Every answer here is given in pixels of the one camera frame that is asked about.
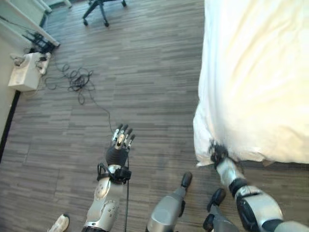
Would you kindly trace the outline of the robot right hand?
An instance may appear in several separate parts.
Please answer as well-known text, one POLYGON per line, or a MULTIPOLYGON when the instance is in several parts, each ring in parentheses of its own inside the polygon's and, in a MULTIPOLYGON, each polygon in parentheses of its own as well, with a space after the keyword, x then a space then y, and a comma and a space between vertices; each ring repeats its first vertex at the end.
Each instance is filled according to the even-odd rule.
POLYGON ((215 167, 217 167, 218 164, 220 164, 226 157, 228 157, 227 148, 224 145, 217 143, 215 140, 210 140, 208 153, 215 167))

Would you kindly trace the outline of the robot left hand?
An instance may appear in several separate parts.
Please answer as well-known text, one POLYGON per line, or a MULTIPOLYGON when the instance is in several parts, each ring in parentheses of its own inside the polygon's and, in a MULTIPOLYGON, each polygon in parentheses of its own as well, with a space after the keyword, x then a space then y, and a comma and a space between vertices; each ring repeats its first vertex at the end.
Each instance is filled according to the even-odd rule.
POLYGON ((111 145, 105 155, 108 166, 118 165, 123 167, 126 164, 129 151, 135 135, 128 124, 120 124, 113 133, 111 145))

